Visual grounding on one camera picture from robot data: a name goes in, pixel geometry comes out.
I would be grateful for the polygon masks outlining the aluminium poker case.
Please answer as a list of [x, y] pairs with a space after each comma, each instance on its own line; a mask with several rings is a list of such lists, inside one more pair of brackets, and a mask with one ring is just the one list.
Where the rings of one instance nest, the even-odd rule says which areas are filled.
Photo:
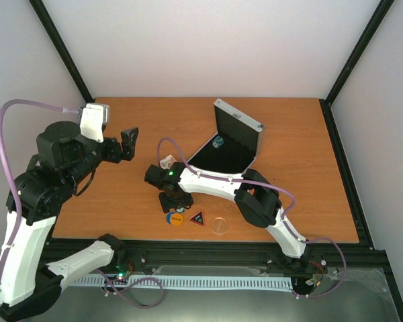
[[[188, 160], [203, 170], [226, 174], [243, 173], [261, 152], [265, 126], [227, 102], [214, 102], [216, 133]], [[215, 149], [212, 140], [224, 138], [224, 144]]]

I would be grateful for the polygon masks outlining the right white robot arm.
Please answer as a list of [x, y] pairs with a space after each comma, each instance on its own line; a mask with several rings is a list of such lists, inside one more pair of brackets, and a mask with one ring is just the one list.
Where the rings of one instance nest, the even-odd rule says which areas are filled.
[[295, 260], [304, 257], [306, 238], [287, 218], [295, 199], [285, 209], [279, 199], [279, 194], [285, 191], [269, 184], [254, 169], [224, 174], [176, 162], [170, 169], [150, 166], [145, 181], [161, 191], [159, 200], [165, 213], [171, 209], [190, 208], [193, 193], [220, 197], [236, 204], [245, 221], [266, 229], [279, 244], [284, 256]]

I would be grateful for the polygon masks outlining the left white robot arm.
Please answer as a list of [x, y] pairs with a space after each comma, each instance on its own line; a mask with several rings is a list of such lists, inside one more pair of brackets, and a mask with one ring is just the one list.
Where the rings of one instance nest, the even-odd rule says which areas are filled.
[[125, 243], [104, 234], [85, 249], [56, 262], [40, 263], [62, 206], [84, 193], [78, 185], [92, 181], [102, 162], [130, 161], [135, 154], [138, 128], [121, 132], [117, 138], [89, 139], [79, 125], [58, 121], [36, 138], [38, 153], [27, 170], [14, 183], [9, 194], [8, 227], [10, 237], [16, 223], [15, 200], [21, 201], [21, 221], [9, 250], [0, 285], [0, 318], [21, 321], [45, 313], [74, 281], [102, 267], [119, 270], [128, 252]]

